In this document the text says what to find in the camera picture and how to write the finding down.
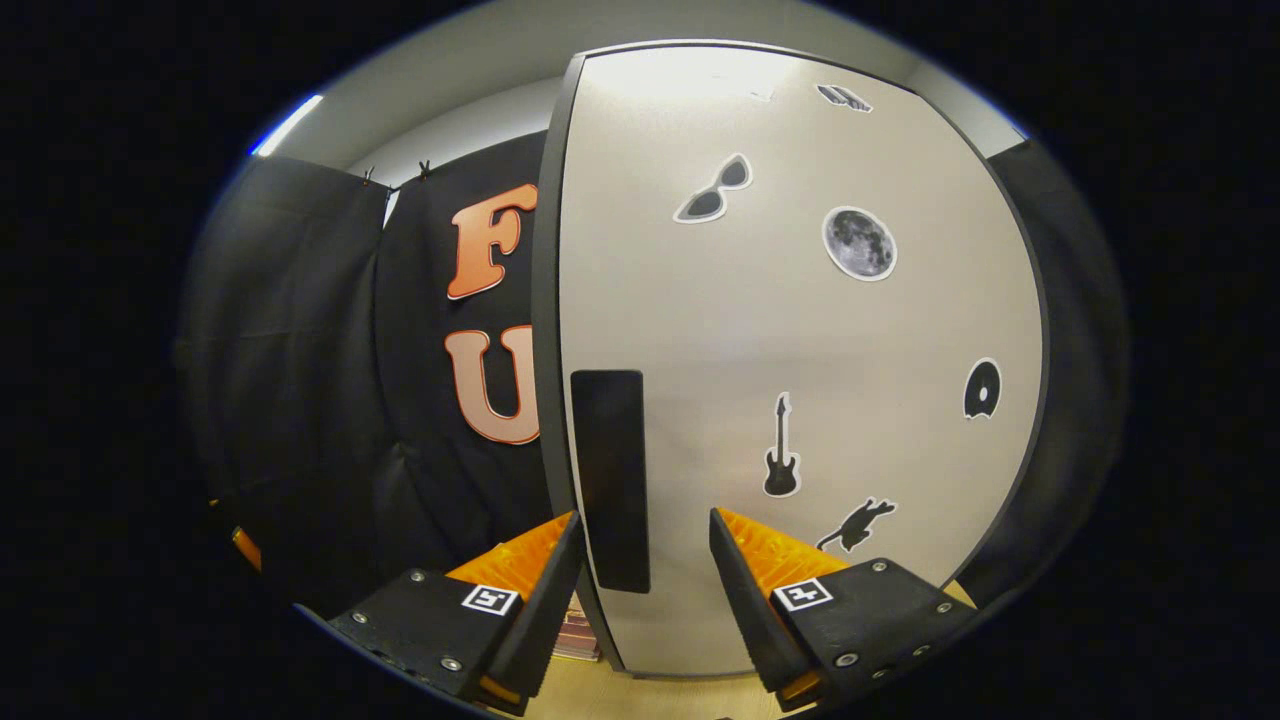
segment wall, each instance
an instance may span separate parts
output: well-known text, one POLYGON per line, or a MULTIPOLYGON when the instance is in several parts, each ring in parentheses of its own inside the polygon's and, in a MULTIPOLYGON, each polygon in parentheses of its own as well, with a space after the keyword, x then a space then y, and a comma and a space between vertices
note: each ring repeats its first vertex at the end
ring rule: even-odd
POLYGON ((561 78, 553 77, 490 95, 433 118, 361 158, 347 172, 396 186, 419 173, 419 161, 439 167, 490 145, 547 129, 561 78))
POLYGON ((942 110, 969 136, 983 158, 991 158, 1024 140, 1000 110, 932 63, 922 60, 904 85, 942 110))
POLYGON ((916 64, 908 47, 797 0, 498 0, 417 32, 317 87, 324 102, 276 154, 349 168, 454 108, 562 76, 576 53, 663 38, 795 47, 887 78, 902 78, 916 64))

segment black fabric backdrop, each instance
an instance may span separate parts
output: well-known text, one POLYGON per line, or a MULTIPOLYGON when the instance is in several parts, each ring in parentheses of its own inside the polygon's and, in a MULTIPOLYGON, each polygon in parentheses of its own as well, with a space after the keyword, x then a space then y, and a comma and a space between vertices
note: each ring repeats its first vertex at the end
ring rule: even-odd
MULTIPOLYGON (((273 609, 210 527, 172 340, 192 241, 252 143, 311 88, 453 9, 12 10, 22 211, 8 286, 32 342, 12 351, 10 487, 37 496, 6 498, 9 619, 38 641, 14 648, 18 712, 431 712, 273 609)), ((989 625, 845 715, 1267 716, 1270 615, 1249 601, 1271 598, 1263 448, 1280 446, 1262 292, 1280 227, 1265 160, 1275 5, 849 9, 1015 111, 1064 163, 1116 255, 1134 354, 1120 464, 1075 542, 989 625)))
POLYGON ((230 183, 192 252, 174 360, 218 514, 282 602, 332 618, 407 568, 447 571, 550 519, 539 442, 462 416, 444 337, 481 331, 485 388, 516 407, 497 338, 529 324, 531 213, 498 286, 462 300, 458 210, 538 179, 545 132, 388 190, 288 158, 230 183))

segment book stack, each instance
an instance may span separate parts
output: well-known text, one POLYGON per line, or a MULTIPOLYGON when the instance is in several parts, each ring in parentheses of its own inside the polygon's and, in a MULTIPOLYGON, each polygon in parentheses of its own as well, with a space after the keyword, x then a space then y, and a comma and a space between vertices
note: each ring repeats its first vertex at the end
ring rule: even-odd
POLYGON ((577 601, 577 593, 568 601, 564 611, 564 623, 561 624, 559 635, 556 638, 556 648, 552 655, 557 657, 571 657, 573 660, 596 661, 600 659, 600 644, 595 641, 595 633, 582 614, 582 606, 577 601))

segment sunglasses sticker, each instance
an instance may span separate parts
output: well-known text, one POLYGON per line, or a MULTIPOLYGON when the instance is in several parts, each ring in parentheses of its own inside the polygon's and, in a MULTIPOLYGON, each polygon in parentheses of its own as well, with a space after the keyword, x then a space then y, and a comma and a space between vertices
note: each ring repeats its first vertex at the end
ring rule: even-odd
POLYGON ((817 87, 818 92, 822 94, 822 96, 827 99, 827 102, 831 102, 832 105, 844 105, 850 110, 858 110, 859 113, 872 111, 869 102, 854 95, 845 87, 840 87, 838 85, 818 85, 814 87, 817 87))
POLYGON ((676 210, 672 219, 677 223, 695 224, 709 223, 721 218, 728 210, 724 191, 742 190, 751 184, 751 164, 746 160, 746 156, 741 152, 730 155, 728 160, 721 164, 719 172, 716 173, 716 179, 712 181, 712 184, 695 192, 686 200, 676 210))
POLYGON ((881 281, 897 265, 897 243, 884 223, 861 208, 833 208, 822 220, 827 255, 846 275, 881 281))

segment ceiling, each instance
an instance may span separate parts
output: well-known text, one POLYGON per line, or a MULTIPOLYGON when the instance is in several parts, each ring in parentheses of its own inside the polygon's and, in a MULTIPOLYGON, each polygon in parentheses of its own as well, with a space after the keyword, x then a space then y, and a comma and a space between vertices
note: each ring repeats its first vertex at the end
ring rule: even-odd
POLYGON ((497 0, 317 87, 324 101, 276 154, 346 169, 451 109, 559 77, 576 53, 667 38, 778 45, 899 82, 920 64, 909 49, 797 0, 497 0))

